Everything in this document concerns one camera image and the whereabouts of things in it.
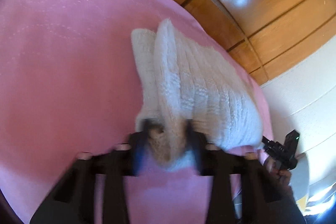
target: pink tablecloth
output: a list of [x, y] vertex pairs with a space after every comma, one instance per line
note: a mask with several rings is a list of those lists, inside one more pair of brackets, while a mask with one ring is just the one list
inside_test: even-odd
[[[130, 33], [165, 18], [236, 68], [272, 137], [258, 85], [174, 1], [0, 0], [0, 188], [25, 223], [77, 152], [107, 152], [133, 132], [142, 89]], [[127, 179], [131, 221], [203, 223], [209, 187], [192, 169], [168, 173], [148, 159]]]

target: pink fabric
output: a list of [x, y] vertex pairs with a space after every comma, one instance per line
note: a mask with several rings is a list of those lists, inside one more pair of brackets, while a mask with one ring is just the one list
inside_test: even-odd
[[[156, 31], [165, 18], [221, 52], [253, 87], [272, 138], [256, 82], [174, 1], [0, 0], [0, 188], [25, 223], [77, 152], [105, 153], [133, 132], [142, 88], [130, 33]], [[210, 182], [148, 159], [141, 177], [127, 179], [132, 223], [203, 223]], [[232, 183], [236, 194], [237, 177]]]

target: towel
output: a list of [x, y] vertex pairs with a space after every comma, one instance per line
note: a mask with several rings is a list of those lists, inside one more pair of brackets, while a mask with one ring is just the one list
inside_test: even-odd
[[162, 126], [150, 132], [151, 151], [160, 165], [178, 169], [191, 163], [186, 119], [223, 150], [261, 144], [263, 122], [253, 92], [219, 52], [185, 37], [169, 19], [157, 33], [133, 30], [131, 40], [143, 88], [135, 130], [146, 118]]

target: fluffy fabric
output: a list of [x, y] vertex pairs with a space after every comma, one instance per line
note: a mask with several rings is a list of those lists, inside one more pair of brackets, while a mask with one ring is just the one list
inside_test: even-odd
[[260, 145], [263, 123], [252, 93], [219, 52], [186, 38], [169, 19], [157, 33], [134, 30], [132, 47], [143, 87], [136, 130], [144, 118], [163, 126], [150, 143], [161, 165], [187, 164], [185, 119], [222, 149]]

